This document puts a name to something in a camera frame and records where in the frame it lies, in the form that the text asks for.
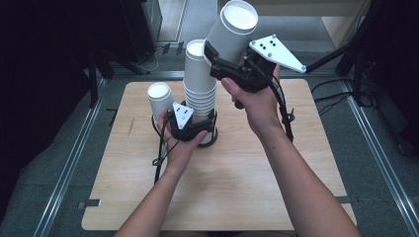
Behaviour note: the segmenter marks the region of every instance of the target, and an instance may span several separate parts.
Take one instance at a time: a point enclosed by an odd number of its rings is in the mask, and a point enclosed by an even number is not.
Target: wooden board
[[[116,230],[153,185],[158,136],[151,125],[147,99],[150,82],[132,82],[114,122],[82,226],[87,230]],[[182,82],[168,82],[178,102]],[[282,80],[292,123],[294,144],[309,166],[336,197],[346,196],[339,171],[307,83]],[[174,194],[163,230],[292,230],[293,226],[257,137],[244,111],[217,85],[217,142],[197,148]],[[356,221],[352,207],[343,204]]]

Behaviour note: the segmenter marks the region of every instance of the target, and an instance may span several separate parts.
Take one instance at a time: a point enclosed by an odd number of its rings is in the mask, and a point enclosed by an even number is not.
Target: hand
[[[274,75],[278,78],[280,66],[274,70]],[[247,120],[252,130],[259,136],[261,132],[272,126],[281,126],[278,117],[278,102],[268,87],[256,93],[243,91],[232,79],[223,78],[222,86],[232,96],[232,101],[240,101],[247,114]]]
[[[164,123],[164,118],[167,116],[167,110],[163,111],[158,119],[157,127],[161,131]],[[180,141],[175,139],[172,136],[170,130],[170,122],[167,122],[164,129],[164,141],[167,142],[167,151],[170,151],[168,154],[167,167],[165,172],[171,172],[176,175],[182,175],[186,167],[188,166],[189,161],[191,160],[192,152],[195,147],[197,147],[207,136],[208,132],[206,130],[201,131],[197,136],[191,141]]]

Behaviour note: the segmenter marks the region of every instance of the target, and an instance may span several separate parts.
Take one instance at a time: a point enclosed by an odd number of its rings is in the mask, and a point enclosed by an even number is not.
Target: paper cup
[[[204,40],[190,41],[186,47],[186,55],[184,84],[196,93],[212,89],[216,79],[210,76],[210,66],[204,60]]]
[[[210,42],[218,57],[239,63],[258,23],[258,14],[252,5],[241,0],[231,0],[219,12],[205,43]]]
[[[156,82],[148,87],[147,94],[154,122],[157,122],[164,110],[173,108],[175,99],[172,90],[166,83]]]

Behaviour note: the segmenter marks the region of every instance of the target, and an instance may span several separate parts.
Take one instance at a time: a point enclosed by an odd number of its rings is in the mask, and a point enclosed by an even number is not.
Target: right hand
[[[232,96],[232,101],[240,101],[247,114],[250,127],[256,135],[270,132],[273,127],[281,126],[278,117],[278,102],[269,87],[256,93],[243,91],[232,79],[223,78],[222,86]]]

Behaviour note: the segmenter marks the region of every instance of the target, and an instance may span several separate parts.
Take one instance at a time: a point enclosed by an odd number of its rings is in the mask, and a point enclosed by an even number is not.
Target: left hand
[[[163,127],[164,118],[167,116],[167,110],[163,111],[158,119],[157,127],[161,131]],[[167,142],[167,151],[172,149],[168,154],[167,167],[165,172],[171,172],[176,175],[182,175],[189,161],[191,160],[192,152],[206,138],[208,132],[206,130],[201,131],[191,141],[179,141],[172,136],[170,129],[170,122],[167,122],[164,129],[164,141]]]

